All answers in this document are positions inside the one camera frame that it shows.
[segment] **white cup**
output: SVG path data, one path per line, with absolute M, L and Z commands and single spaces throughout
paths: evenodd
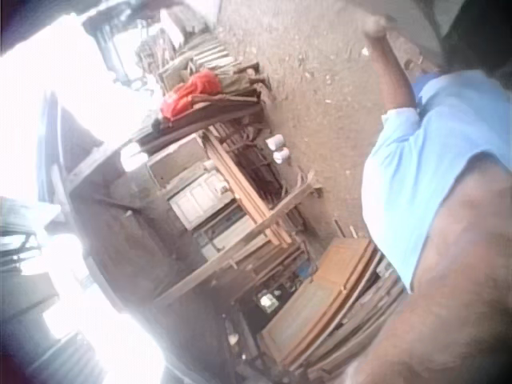
M 287 160 L 290 157 L 290 150 L 286 148 L 285 146 L 281 148 L 280 150 L 276 150 L 274 152 L 274 161 L 277 164 L 283 164 L 285 160 Z
M 270 150 L 278 150 L 285 145 L 285 138 L 282 136 L 282 134 L 276 134 L 265 141 Z

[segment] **dirt ground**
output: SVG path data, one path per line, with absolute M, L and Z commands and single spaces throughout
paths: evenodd
M 383 109 L 354 9 L 340 0 L 224 0 L 218 36 L 270 76 L 271 121 L 291 153 L 279 169 L 290 185 L 297 166 L 314 170 L 324 186 L 323 198 L 301 204 L 320 243 L 337 234 L 335 218 L 347 236 L 350 226 L 366 235 L 362 170 Z

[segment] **light blue shirt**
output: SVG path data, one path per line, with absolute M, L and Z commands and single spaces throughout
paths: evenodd
M 481 71 L 431 80 L 418 110 L 390 110 L 366 160 L 362 213 L 407 289 L 430 225 L 455 179 L 482 152 L 509 169 L 511 95 Z

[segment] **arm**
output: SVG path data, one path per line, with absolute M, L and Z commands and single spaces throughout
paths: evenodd
M 386 37 L 386 23 L 381 19 L 370 20 L 370 25 L 365 28 L 365 37 L 372 63 L 379 77 L 386 110 L 415 108 L 416 99 L 409 79 Z

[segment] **red bag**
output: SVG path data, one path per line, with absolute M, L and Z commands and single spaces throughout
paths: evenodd
M 208 94 L 215 96 L 222 91 L 217 75 L 211 70 L 202 70 L 193 74 L 185 84 L 179 84 L 163 99 L 160 111 L 166 118 L 173 120 L 192 108 L 191 96 Z

